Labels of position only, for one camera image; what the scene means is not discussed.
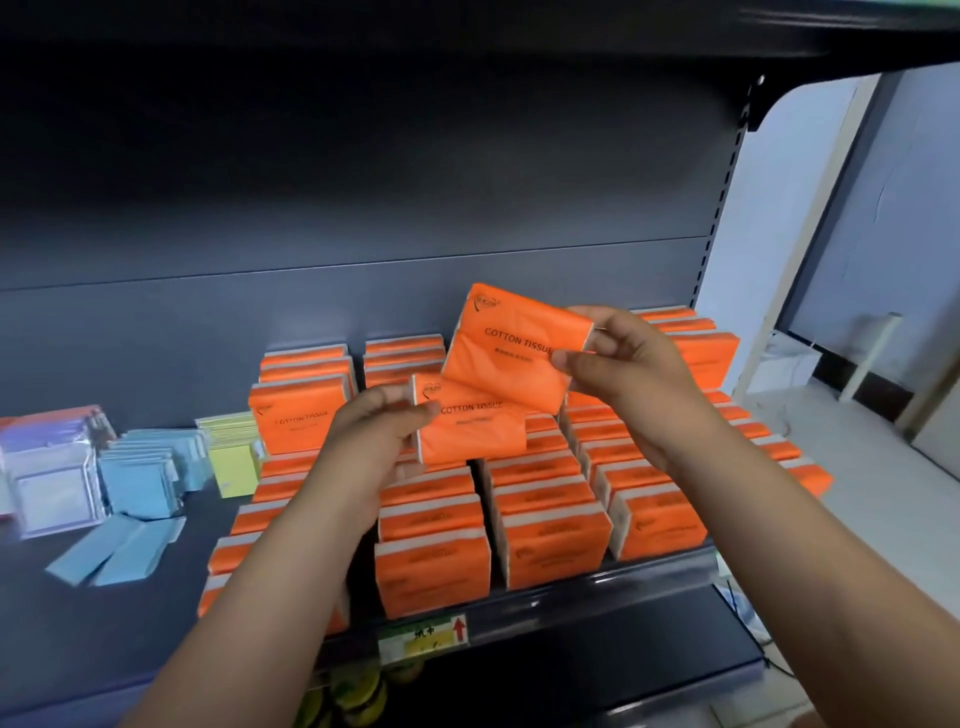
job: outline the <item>printed logo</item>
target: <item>printed logo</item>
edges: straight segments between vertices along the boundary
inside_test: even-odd
[[[473,309],[479,313],[481,308],[496,308],[500,305],[500,301],[497,299],[491,298],[490,296],[474,296],[473,297]]]
[[[427,384],[420,391],[425,400],[432,400],[438,394],[440,394],[440,384]]]

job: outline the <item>red arrow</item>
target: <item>red arrow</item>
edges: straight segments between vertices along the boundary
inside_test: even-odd
[[[459,617],[453,622],[453,631],[457,633],[457,642],[461,643],[464,640],[464,630],[467,629],[467,626],[463,623],[463,620]]]

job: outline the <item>floor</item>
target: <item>floor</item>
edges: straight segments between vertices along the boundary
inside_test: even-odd
[[[823,503],[860,538],[960,618],[960,483],[865,407],[840,404],[819,381],[748,396],[745,406],[834,475]],[[789,667],[775,645],[767,656]],[[650,728],[785,728],[811,710],[775,670],[762,684],[649,722]]]

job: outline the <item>gray shelf back panel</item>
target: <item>gray shelf back panel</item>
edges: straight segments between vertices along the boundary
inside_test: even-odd
[[[0,411],[97,402],[115,425],[247,408],[269,348],[440,331],[476,280],[555,304],[683,301],[706,239],[361,263],[0,293]]]
[[[0,115],[0,414],[246,407],[267,348],[449,336],[484,280],[696,298],[748,85],[678,63],[54,49]]]
[[[7,72],[0,289],[709,235],[740,113],[680,70],[149,58]]]

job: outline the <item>price tag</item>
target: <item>price tag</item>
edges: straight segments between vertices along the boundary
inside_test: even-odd
[[[466,615],[427,619],[380,632],[380,665],[426,657],[469,644]]]

